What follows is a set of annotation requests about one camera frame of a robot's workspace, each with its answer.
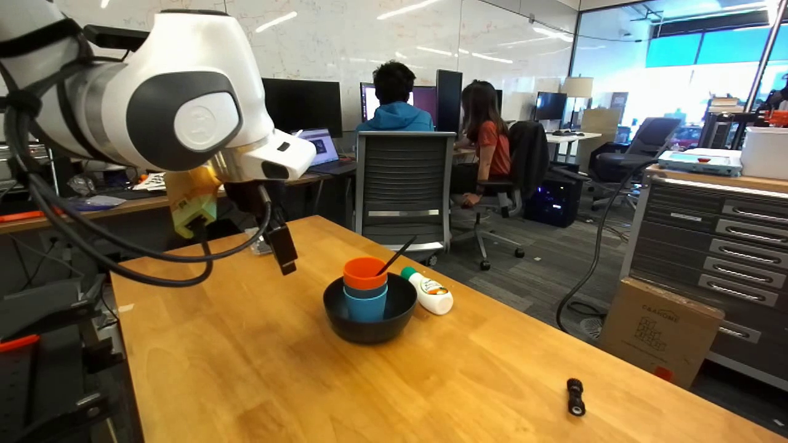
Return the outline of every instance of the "cardboard box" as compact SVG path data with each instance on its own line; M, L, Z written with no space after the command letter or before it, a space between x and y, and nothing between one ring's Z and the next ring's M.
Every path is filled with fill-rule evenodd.
M599 345L673 384L691 386L723 311L678 292L623 277Z

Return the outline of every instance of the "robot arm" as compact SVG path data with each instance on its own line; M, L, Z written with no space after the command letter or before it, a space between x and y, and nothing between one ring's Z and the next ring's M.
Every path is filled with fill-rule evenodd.
M3 0L0 74L5 105L34 118L46 145L172 175L168 196L181 236L220 183L296 178L316 154L308 140L274 127L249 38L221 11L164 10L138 51L95 62L55 1ZM5 118L7 140L16 121Z

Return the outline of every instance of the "gray carpet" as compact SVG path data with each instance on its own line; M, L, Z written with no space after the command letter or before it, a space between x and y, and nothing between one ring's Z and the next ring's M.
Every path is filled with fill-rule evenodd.
M580 204L578 219L567 229L520 215L505 219L499 214L489 214L489 226L495 226L497 234L521 240L524 257L514 257L510 245L487 242L489 271L479 271L474 240L463 240L452 242L451 251L439 254L436 268L557 326L557 308L561 297L567 297L591 265L599 226L595 219L599 212L591 212L589 202ZM604 314L618 290L631 220L631 206L614 206L609 212L599 265L561 314L567 331L591 345L595 341ZM691 390L761 423L763 428L788 436L786 390L712 362L702 367Z

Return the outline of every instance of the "computer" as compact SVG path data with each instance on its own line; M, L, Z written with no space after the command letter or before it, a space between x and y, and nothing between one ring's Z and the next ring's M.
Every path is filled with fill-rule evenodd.
M316 145L316 160L313 160L308 171L313 171L313 175L341 175L341 171L350 171L355 167L353 161L340 158L338 145L330 137L327 127L301 129L301 137Z

